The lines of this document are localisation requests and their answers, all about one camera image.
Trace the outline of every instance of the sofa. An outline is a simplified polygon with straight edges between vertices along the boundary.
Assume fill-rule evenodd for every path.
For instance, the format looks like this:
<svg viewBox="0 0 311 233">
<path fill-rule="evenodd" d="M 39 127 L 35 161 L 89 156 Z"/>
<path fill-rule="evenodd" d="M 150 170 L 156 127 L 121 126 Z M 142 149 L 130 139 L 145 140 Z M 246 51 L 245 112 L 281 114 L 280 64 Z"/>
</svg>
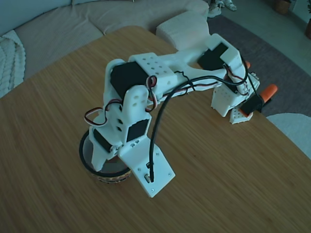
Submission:
<svg viewBox="0 0 311 233">
<path fill-rule="evenodd" d="M 203 0 L 2 0 L 0 36 L 15 29 L 26 51 L 24 79 L 66 54 L 128 25 L 155 32 L 184 11 L 205 17 Z"/>
</svg>

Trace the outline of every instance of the floor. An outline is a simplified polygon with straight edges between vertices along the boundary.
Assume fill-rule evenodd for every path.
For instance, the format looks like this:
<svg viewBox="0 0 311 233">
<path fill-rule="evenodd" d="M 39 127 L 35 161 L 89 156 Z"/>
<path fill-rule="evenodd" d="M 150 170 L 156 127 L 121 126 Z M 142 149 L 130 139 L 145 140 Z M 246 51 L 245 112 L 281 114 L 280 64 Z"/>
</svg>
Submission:
<svg viewBox="0 0 311 233">
<path fill-rule="evenodd" d="M 273 0 L 233 0 L 238 10 L 222 10 L 222 15 L 245 27 L 281 51 L 311 75 L 311 40 L 306 23 L 293 14 L 280 15 Z"/>
</svg>

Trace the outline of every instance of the gray rug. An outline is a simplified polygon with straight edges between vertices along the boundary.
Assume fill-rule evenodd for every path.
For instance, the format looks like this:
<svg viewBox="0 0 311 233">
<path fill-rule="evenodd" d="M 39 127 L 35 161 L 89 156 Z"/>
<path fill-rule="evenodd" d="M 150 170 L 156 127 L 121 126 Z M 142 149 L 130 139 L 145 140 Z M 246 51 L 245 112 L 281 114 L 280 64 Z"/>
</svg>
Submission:
<svg viewBox="0 0 311 233">
<path fill-rule="evenodd" d="M 265 116 L 300 113 L 311 117 L 311 77 L 284 54 L 224 16 L 208 19 L 210 33 L 217 33 L 240 50 L 260 78 L 259 91 L 270 83 L 279 91 L 263 108 Z"/>
<path fill-rule="evenodd" d="M 260 78 L 259 92 L 270 83 L 279 91 L 262 113 L 311 159 L 311 77 L 284 54 L 226 17 L 208 19 L 218 33 L 240 50 Z"/>
</svg>

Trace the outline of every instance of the wooden table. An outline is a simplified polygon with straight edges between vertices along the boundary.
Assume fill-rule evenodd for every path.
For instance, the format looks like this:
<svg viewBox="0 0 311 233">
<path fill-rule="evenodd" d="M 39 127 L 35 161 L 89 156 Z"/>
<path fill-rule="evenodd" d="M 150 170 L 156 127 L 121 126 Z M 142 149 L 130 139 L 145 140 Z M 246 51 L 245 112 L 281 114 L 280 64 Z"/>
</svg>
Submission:
<svg viewBox="0 0 311 233">
<path fill-rule="evenodd" d="M 176 177 L 155 198 L 134 177 L 104 184 L 88 174 L 83 115 L 102 105 L 106 64 L 152 51 L 174 49 L 123 28 L 0 99 L 1 232 L 311 232 L 311 161 L 259 113 L 231 125 L 210 107 L 211 91 L 166 109 L 157 144 Z"/>
</svg>

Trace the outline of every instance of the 3d printed robotic arm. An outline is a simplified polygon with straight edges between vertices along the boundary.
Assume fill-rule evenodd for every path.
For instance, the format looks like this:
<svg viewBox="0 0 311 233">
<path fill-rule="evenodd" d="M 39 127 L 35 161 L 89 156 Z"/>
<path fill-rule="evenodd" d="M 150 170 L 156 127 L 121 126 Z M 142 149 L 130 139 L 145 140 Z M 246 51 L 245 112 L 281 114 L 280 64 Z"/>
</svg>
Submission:
<svg viewBox="0 0 311 233">
<path fill-rule="evenodd" d="M 203 69 L 190 66 L 195 63 Z M 151 152 L 153 162 L 149 163 L 149 112 L 169 95 L 214 88 L 211 106 L 224 117 L 229 110 L 238 109 L 258 86 L 258 79 L 248 74 L 239 51 L 217 34 L 175 54 L 145 53 L 131 56 L 128 62 L 113 60 L 106 67 L 104 106 L 102 110 L 95 109 L 101 111 L 94 121 L 86 118 L 91 124 L 89 138 L 94 146 L 92 165 L 99 171 L 107 160 L 118 156 L 147 194 L 154 197 L 175 174 L 157 145 Z M 232 111 L 230 122 L 251 117 L 252 113 L 244 116 Z M 151 167 L 154 180 L 149 175 Z"/>
</svg>

